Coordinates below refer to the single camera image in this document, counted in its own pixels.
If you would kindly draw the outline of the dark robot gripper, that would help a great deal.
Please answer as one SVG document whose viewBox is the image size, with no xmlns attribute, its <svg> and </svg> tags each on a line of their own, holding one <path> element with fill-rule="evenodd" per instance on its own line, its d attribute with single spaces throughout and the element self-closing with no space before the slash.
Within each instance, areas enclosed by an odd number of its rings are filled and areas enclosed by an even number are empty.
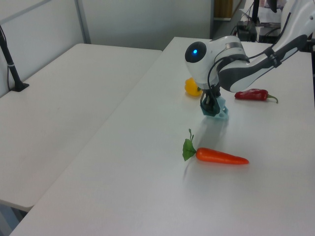
<svg viewBox="0 0 315 236">
<path fill-rule="evenodd" d="M 220 106 L 218 104 L 217 98 L 221 96 L 220 86 L 208 85 L 203 83 L 197 83 L 197 86 L 202 90 L 202 95 L 200 97 L 200 107 L 204 112 L 210 111 L 220 111 Z M 207 97 L 211 98 L 210 106 L 207 104 Z"/>
</svg>

